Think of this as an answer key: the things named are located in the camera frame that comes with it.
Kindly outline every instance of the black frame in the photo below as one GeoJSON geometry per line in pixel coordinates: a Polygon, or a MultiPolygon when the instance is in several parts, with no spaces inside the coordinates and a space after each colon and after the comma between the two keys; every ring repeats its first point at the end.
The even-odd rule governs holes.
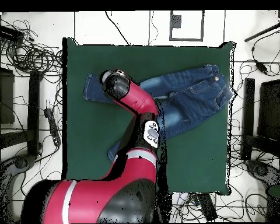
{"type": "Polygon", "coordinates": [[[27,154],[37,156],[39,152],[39,96],[40,81],[43,76],[38,71],[30,72],[29,105],[27,131],[9,132],[0,135],[0,149],[27,142],[27,154]]]}
{"type": "Polygon", "coordinates": [[[197,42],[203,42],[203,36],[204,36],[204,13],[205,10],[201,11],[201,35],[200,38],[173,38],[172,37],[172,29],[176,28],[179,29],[181,25],[181,16],[180,15],[174,15],[173,10],[170,11],[170,30],[169,30],[169,41],[197,41],[197,42]]]}

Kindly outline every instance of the cable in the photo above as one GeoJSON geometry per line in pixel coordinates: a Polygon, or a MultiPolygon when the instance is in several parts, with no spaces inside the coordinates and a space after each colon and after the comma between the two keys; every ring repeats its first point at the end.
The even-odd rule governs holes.
{"type": "MultiPolygon", "coordinates": [[[[43,140],[43,143],[41,144],[41,155],[40,155],[40,158],[42,157],[43,155],[43,148],[44,148],[44,141],[46,140],[46,138],[50,137],[51,135],[48,135],[44,138],[43,140]]],[[[40,168],[40,177],[42,180],[44,180],[43,176],[41,175],[41,168],[40,168]]]]}
{"type": "Polygon", "coordinates": [[[49,177],[51,174],[53,174],[53,173],[59,173],[60,175],[62,175],[62,173],[60,173],[59,171],[53,171],[53,172],[49,173],[48,176],[47,176],[45,179],[47,180],[48,177],[49,177]]]}
{"type": "MultiPolygon", "coordinates": [[[[13,66],[15,71],[18,74],[18,75],[15,75],[16,77],[28,78],[29,75],[25,75],[25,74],[28,74],[29,72],[35,71],[35,70],[40,71],[43,74],[44,79],[47,82],[50,82],[50,83],[56,85],[55,101],[54,101],[54,104],[52,105],[52,107],[53,107],[52,112],[54,111],[55,108],[57,108],[59,114],[62,114],[60,111],[60,108],[59,108],[59,106],[62,105],[62,83],[61,83],[61,80],[62,80],[62,70],[61,70],[62,69],[62,59],[61,59],[62,50],[59,50],[56,53],[54,53],[53,48],[58,48],[58,47],[49,47],[44,44],[34,44],[33,36],[37,37],[37,34],[30,29],[30,25],[29,25],[28,21],[26,21],[26,20],[24,22],[15,21],[12,24],[10,24],[4,20],[2,20],[2,21],[7,24],[6,27],[10,27],[12,29],[23,32],[24,39],[23,39],[23,43],[20,45],[20,44],[15,44],[8,40],[4,40],[4,39],[0,38],[0,62],[1,62],[1,56],[3,56],[3,55],[6,56],[6,58],[8,60],[7,63],[1,62],[1,64],[5,64],[8,69],[10,69],[9,68],[10,66],[13,66]],[[26,26],[26,28],[20,29],[15,25],[15,23],[22,23],[26,26]],[[57,76],[57,80],[55,80],[55,81],[49,80],[50,76],[57,76]]],[[[24,104],[22,104],[22,103],[13,103],[13,104],[28,106],[28,104],[25,102],[23,96],[18,96],[13,99],[17,99],[20,97],[23,99],[24,104]]],[[[6,106],[7,108],[9,108],[10,110],[12,110],[4,102],[1,102],[1,104],[6,106]]],[[[27,135],[26,135],[25,129],[23,128],[23,125],[20,122],[18,115],[15,113],[15,111],[13,111],[13,113],[15,114],[15,116],[17,117],[17,120],[19,121],[21,129],[0,128],[0,131],[2,129],[3,130],[4,129],[22,130],[22,131],[24,131],[26,140],[27,140],[27,135]]],[[[60,131],[62,131],[62,127],[59,126],[59,123],[62,123],[62,117],[59,118],[59,121],[58,121],[58,130],[60,132],[60,131]]],[[[51,153],[45,157],[41,156],[40,159],[35,161],[36,163],[40,162],[40,166],[41,166],[41,161],[44,160],[45,158],[49,157],[49,159],[46,161],[45,165],[42,168],[40,168],[40,171],[38,173],[41,173],[41,171],[48,164],[48,162],[50,161],[52,156],[58,150],[59,150],[59,148],[56,148],[55,151],[53,151],[53,153],[51,153]]],[[[1,162],[0,165],[9,166],[9,164],[12,162],[12,160],[14,160],[14,158],[17,157],[16,155],[10,159],[5,160],[4,162],[1,162]]],[[[30,182],[35,176],[37,176],[37,174],[35,174],[28,182],[30,182]]],[[[26,175],[27,174],[25,172],[24,179],[22,181],[20,189],[18,190],[18,191],[21,191],[24,196],[26,196],[26,195],[23,191],[23,187],[28,183],[28,182],[25,182],[26,175]]],[[[4,205],[3,201],[2,201],[2,203],[0,203],[1,208],[4,208],[6,206],[7,206],[7,204],[4,205]]]]}
{"type": "Polygon", "coordinates": [[[275,32],[273,32],[273,33],[271,33],[271,34],[269,34],[269,35],[266,35],[266,36],[262,37],[262,38],[259,38],[259,39],[254,43],[254,45],[253,45],[253,47],[252,47],[252,49],[251,49],[251,50],[252,50],[252,57],[253,57],[253,60],[254,60],[254,62],[255,62],[255,64],[256,64],[256,67],[257,67],[262,73],[266,74],[267,76],[280,75],[280,74],[279,74],[279,72],[280,72],[280,64],[278,64],[278,66],[279,66],[279,71],[278,71],[278,73],[273,72],[273,71],[272,71],[272,68],[271,68],[271,67],[272,67],[272,64],[274,63],[274,61],[276,60],[277,56],[278,56],[279,53],[280,53],[280,49],[279,49],[277,55],[275,56],[275,58],[273,59],[273,61],[270,63],[270,65],[269,65],[269,71],[268,71],[268,68],[265,66],[265,64],[264,64],[263,62],[258,62],[258,61],[255,59],[255,57],[254,57],[255,45],[256,45],[260,40],[262,40],[262,39],[264,39],[264,38],[267,38],[267,37],[269,37],[269,36],[272,36],[272,35],[274,35],[274,34],[276,34],[276,33],[279,33],[279,32],[280,32],[280,30],[275,31],[275,32]]]}
{"type": "MultiPolygon", "coordinates": [[[[152,12],[152,20],[153,20],[154,14],[155,14],[155,11],[152,12]]],[[[156,28],[156,26],[153,24],[152,20],[149,21],[149,38],[148,38],[148,39],[150,40],[150,33],[151,33],[151,31],[150,31],[150,30],[151,30],[150,23],[152,23],[152,26],[156,29],[157,34],[156,34],[156,37],[155,37],[151,42],[148,43],[148,45],[151,45],[151,43],[152,43],[153,41],[155,41],[155,40],[157,39],[158,35],[159,35],[159,30],[158,30],[158,29],[156,28]]]]}
{"type": "MultiPolygon", "coordinates": [[[[253,60],[247,60],[247,61],[244,61],[241,63],[241,66],[240,66],[240,77],[241,77],[241,81],[238,85],[238,87],[235,89],[236,93],[237,93],[237,96],[239,96],[241,99],[243,99],[243,97],[239,94],[239,90],[243,87],[243,82],[246,78],[248,78],[250,76],[251,73],[255,72],[258,70],[258,68],[256,69],[253,69],[251,65],[245,65],[245,63],[249,63],[253,60]],[[243,73],[243,68],[245,67],[250,67],[250,71],[247,72],[247,73],[243,73]]],[[[243,107],[241,107],[240,109],[236,110],[233,112],[233,115],[235,113],[238,113],[240,110],[242,110],[243,107]]],[[[245,166],[245,161],[242,161],[240,160],[240,149],[236,149],[235,146],[236,145],[241,145],[241,141],[240,141],[240,138],[241,138],[241,126],[240,126],[240,121],[235,119],[234,117],[232,117],[231,121],[233,122],[237,122],[238,125],[236,124],[231,124],[232,128],[233,129],[238,129],[238,132],[239,132],[239,135],[238,134],[234,134],[234,133],[231,133],[231,144],[232,144],[232,147],[233,147],[233,150],[231,152],[231,159],[234,160],[234,161],[231,161],[230,163],[230,169],[234,169],[234,168],[240,168],[241,169],[241,173],[237,176],[230,176],[230,178],[236,178],[236,177],[240,177],[244,172],[247,172],[246,169],[243,168],[243,166],[245,166]]],[[[273,160],[278,160],[278,158],[274,158],[274,156],[271,158],[271,159],[261,159],[265,153],[262,152],[261,150],[257,150],[257,149],[253,149],[253,151],[257,151],[259,152],[260,154],[257,156],[256,160],[259,160],[259,161],[269,161],[269,163],[267,164],[270,164],[273,162],[273,160]]],[[[240,200],[235,200],[235,201],[232,201],[230,203],[225,203],[224,202],[224,199],[223,197],[224,196],[219,196],[220,200],[222,201],[223,203],[223,206],[219,206],[217,205],[217,201],[216,201],[216,198],[217,198],[217,194],[215,194],[214,196],[214,206],[216,208],[216,212],[218,214],[218,211],[221,210],[221,209],[229,209],[231,212],[233,212],[236,217],[234,216],[229,216],[229,217],[224,217],[220,214],[218,214],[218,219],[220,219],[222,222],[233,222],[233,221],[242,221],[242,222],[245,222],[245,220],[243,219],[245,213],[247,215],[247,218],[249,221],[253,221],[251,216],[250,215],[255,215],[255,214],[259,214],[260,216],[262,217],[265,217],[265,211],[266,211],[266,207],[264,206],[261,206],[261,205],[257,205],[257,206],[251,206],[247,203],[247,200],[252,197],[252,196],[259,196],[259,197],[262,197],[263,199],[266,199],[263,195],[261,194],[249,194],[246,196],[246,198],[243,197],[243,195],[239,192],[239,190],[237,190],[234,186],[232,186],[230,183],[229,183],[230,187],[233,188],[233,190],[235,192],[237,192],[240,196],[240,200]],[[234,206],[232,205],[233,203],[235,202],[240,202],[241,205],[240,206],[234,206]],[[236,212],[234,209],[242,209],[242,212],[241,214],[238,214],[238,212],[236,212]]],[[[195,205],[193,204],[193,202],[191,202],[190,200],[183,200],[182,203],[179,202],[181,197],[179,197],[178,199],[178,203],[176,205],[173,205],[173,213],[171,214],[173,216],[172,218],[172,222],[176,222],[177,221],[177,217],[179,216],[181,221],[182,222],[185,222],[185,221],[199,221],[201,219],[201,216],[197,217],[193,214],[193,211],[199,211],[199,209],[197,209],[195,207],[195,205]]]]}
{"type": "Polygon", "coordinates": [[[116,27],[116,29],[118,30],[118,32],[120,33],[121,37],[124,39],[124,41],[130,46],[131,44],[125,39],[125,37],[123,36],[123,34],[120,32],[119,28],[116,26],[116,24],[109,18],[107,11],[105,11],[105,14],[108,18],[108,20],[116,27]]]}

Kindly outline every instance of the green table surface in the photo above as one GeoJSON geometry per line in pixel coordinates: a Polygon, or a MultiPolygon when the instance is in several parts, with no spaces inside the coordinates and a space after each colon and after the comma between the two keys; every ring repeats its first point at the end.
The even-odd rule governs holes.
{"type": "MultiPolygon", "coordinates": [[[[107,150],[124,133],[132,115],[120,106],[85,101],[88,73],[120,68],[137,82],[172,72],[215,64],[229,84],[234,43],[222,48],[124,45],[68,46],[68,118],[66,179],[99,179],[111,163],[107,150]]],[[[228,106],[197,128],[167,141],[170,191],[228,194],[226,186],[228,106]]]]}

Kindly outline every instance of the jeans pant leg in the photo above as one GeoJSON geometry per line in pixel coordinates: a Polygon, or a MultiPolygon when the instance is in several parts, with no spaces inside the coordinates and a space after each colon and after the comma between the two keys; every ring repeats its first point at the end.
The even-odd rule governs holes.
{"type": "MultiPolygon", "coordinates": [[[[84,99],[115,104],[104,95],[101,86],[97,78],[89,74],[84,99]]],[[[164,112],[166,139],[200,125],[232,97],[232,92],[216,65],[157,76],[142,82],[141,88],[154,98],[163,99],[161,107],[164,112]]],[[[115,158],[119,144],[118,141],[108,151],[111,161],[115,158]]]]}

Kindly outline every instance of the black device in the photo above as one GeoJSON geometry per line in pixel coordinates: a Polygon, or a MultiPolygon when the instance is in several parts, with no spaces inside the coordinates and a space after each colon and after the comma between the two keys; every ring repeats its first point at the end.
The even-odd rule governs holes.
{"type": "Polygon", "coordinates": [[[254,126],[254,94],[255,94],[255,79],[247,78],[244,81],[244,102],[243,102],[243,121],[241,124],[242,145],[241,145],[241,160],[249,160],[252,154],[252,147],[246,145],[247,136],[253,136],[254,126]]]}
{"type": "Polygon", "coordinates": [[[12,188],[15,177],[33,167],[41,149],[39,143],[39,95],[43,76],[38,71],[30,72],[29,106],[27,131],[10,132],[0,135],[0,149],[27,142],[27,154],[10,158],[0,164],[0,223],[14,223],[12,215],[12,188]]]}
{"type": "Polygon", "coordinates": [[[0,38],[9,40],[17,45],[22,45],[25,34],[15,29],[10,29],[0,25],[0,38]]]}
{"type": "Polygon", "coordinates": [[[216,208],[212,202],[210,194],[197,194],[199,203],[201,205],[201,211],[205,216],[205,219],[210,222],[218,218],[216,208]]]}
{"type": "Polygon", "coordinates": [[[260,180],[265,189],[272,186],[280,186],[280,171],[259,160],[248,160],[246,162],[248,174],[260,180]]]}
{"type": "Polygon", "coordinates": [[[0,124],[13,124],[13,84],[15,76],[10,69],[0,67],[0,124]]]}
{"type": "Polygon", "coordinates": [[[53,138],[53,143],[56,147],[61,145],[61,139],[58,133],[58,127],[56,125],[56,121],[51,109],[46,108],[44,109],[44,116],[48,119],[50,125],[50,134],[53,138]]]}

